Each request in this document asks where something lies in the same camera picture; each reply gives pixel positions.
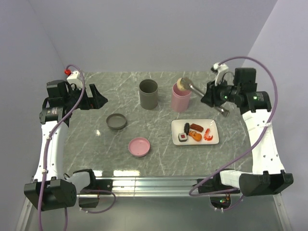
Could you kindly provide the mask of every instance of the gray lid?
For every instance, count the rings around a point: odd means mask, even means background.
[[[126,126],[126,118],[122,114],[111,114],[107,117],[106,123],[112,130],[120,130]]]

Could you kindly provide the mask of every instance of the white wall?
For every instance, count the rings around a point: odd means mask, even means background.
[[[85,71],[196,71],[247,55],[277,0],[29,2],[64,64]]]
[[[64,67],[29,2],[0,5],[0,224],[12,231],[39,162],[46,83]]]
[[[266,64],[274,74],[279,103],[273,120],[278,152],[294,184],[282,195],[295,231],[308,229],[308,125],[306,72],[308,54],[307,0],[278,0],[249,56]],[[244,66],[251,66],[247,61]],[[269,77],[259,71],[259,90],[272,92]]]

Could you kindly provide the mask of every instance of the toy food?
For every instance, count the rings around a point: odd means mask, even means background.
[[[197,125],[197,124],[191,124],[190,125],[190,128],[191,129],[194,129],[196,131],[199,131],[199,132],[202,132],[203,131],[203,127],[201,127],[200,125]]]
[[[200,141],[200,140],[202,139],[202,135],[201,135],[200,133],[195,132],[195,131],[190,131],[190,132],[188,133],[188,135],[191,136],[191,137],[193,137],[193,139],[194,139],[195,141]]]
[[[204,136],[203,138],[206,140],[206,141],[211,141],[213,139],[213,136],[209,136],[209,133],[210,133],[210,129],[208,128],[205,133],[204,133]]]
[[[187,141],[187,135],[186,135],[186,133],[180,133],[179,134],[179,141],[180,142],[185,142],[185,141]]]
[[[188,135],[188,133],[189,133],[189,123],[186,123],[184,125],[184,132],[186,133],[186,135]]]

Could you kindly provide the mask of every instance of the red connector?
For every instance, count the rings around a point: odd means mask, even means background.
[[[67,76],[69,76],[72,72],[71,72],[70,69],[66,69],[66,70],[64,70],[64,73],[65,73]]]

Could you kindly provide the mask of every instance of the cup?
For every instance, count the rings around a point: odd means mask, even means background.
[[[158,84],[152,79],[145,79],[139,84],[140,105],[152,110],[158,105]]]
[[[172,87],[171,108],[176,112],[184,112],[188,108],[191,91],[181,91],[178,89],[177,84]]]

